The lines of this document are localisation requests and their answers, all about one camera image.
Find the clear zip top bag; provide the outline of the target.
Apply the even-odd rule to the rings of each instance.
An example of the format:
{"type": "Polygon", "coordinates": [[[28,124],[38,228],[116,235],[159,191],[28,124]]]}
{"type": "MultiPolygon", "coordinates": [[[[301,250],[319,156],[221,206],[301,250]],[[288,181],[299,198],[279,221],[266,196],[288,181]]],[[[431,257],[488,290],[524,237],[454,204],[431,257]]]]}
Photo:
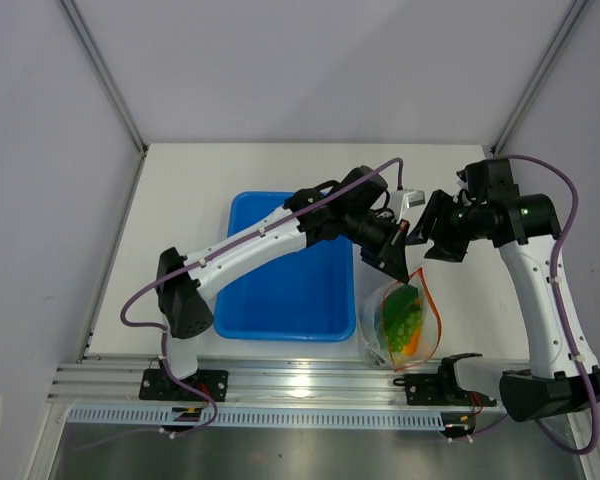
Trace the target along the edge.
{"type": "Polygon", "coordinates": [[[391,281],[358,307],[361,356],[373,367],[400,372],[425,364],[435,356],[442,332],[440,313],[421,267],[407,283],[391,281]]]}

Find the green grape bunch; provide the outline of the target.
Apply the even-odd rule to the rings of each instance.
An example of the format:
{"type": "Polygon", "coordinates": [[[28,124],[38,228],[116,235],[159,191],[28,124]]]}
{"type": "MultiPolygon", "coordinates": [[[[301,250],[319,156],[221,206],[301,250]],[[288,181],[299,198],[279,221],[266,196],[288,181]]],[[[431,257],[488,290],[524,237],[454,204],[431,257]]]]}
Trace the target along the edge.
{"type": "Polygon", "coordinates": [[[398,325],[386,327],[385,333],[389,346],[389,351],[399,353],[399,350],[409,341],[415,330],[421,331],[423,322],[422,310],[419,314],[410,315],[406,322],[398,325]]]}

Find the green chili pepper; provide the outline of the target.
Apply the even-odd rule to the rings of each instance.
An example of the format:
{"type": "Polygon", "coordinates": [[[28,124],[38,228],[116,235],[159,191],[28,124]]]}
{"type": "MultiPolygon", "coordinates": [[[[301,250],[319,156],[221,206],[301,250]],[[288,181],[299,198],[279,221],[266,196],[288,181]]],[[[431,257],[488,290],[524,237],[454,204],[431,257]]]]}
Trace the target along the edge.
{"type": "Polygon", "coordinates": [[[402,324],[410,315],[421,312],[417,288],[401,285],[389,292],[381,306],[382,319],[386,327],[402,324]]]}

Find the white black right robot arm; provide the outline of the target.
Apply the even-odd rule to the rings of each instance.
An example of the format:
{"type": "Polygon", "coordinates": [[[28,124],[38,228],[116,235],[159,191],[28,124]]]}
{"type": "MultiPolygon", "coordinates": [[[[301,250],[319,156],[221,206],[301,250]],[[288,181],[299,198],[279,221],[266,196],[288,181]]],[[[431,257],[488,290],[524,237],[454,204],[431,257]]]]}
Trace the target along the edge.
{"type": "Polygon", "coordinates": [[[508,158],[486,159],[457,173],[462,189],[434,191],[407,245],[428,244],[424,257],[464,260],[471,242],[489,240],[514,285],[525,325],[529,365],[516,369],[480,354],[443,360],[438,395],[459,403],[472,391],[502,402],[516,422],[593,409],[600,402],[600,365],[575,311],[561,249],[570,226],[560,224],[545,194],[523,195],[508,158]]]}

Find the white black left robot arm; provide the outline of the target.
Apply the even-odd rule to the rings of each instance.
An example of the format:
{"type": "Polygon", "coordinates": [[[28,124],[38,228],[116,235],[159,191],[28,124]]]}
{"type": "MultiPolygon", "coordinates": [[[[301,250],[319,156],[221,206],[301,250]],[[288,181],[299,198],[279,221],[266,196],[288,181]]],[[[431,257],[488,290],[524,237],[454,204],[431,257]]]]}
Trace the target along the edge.
{"type": "Polygon", "coordinates": [[[402,203],[407,192],[391,192],[377,171],[356,167],[341,181],[296,191],[263,219],[206,250],[188,256],[176,248],[163,251],[155,287],[166,330],[162,388],[177,400],[195,392],[196,339],[213,324],[210,301],[229,284],[280,257],[345,238],[360,247],[364,263],[395,280],[407,280],[408,222],[400,206],[375,208],[382,195],[402,203]]]}

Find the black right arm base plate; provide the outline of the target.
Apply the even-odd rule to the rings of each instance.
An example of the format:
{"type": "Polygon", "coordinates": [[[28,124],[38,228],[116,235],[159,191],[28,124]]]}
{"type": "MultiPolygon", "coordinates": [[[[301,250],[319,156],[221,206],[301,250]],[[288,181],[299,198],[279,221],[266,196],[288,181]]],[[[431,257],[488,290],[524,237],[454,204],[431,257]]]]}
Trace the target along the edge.
{"type": "Polygon", "coordinates": [[[461,406],[466,400],[466,395],[442,374],[403,374],[392,384],[404,391],[410,406],[461,406]]]}

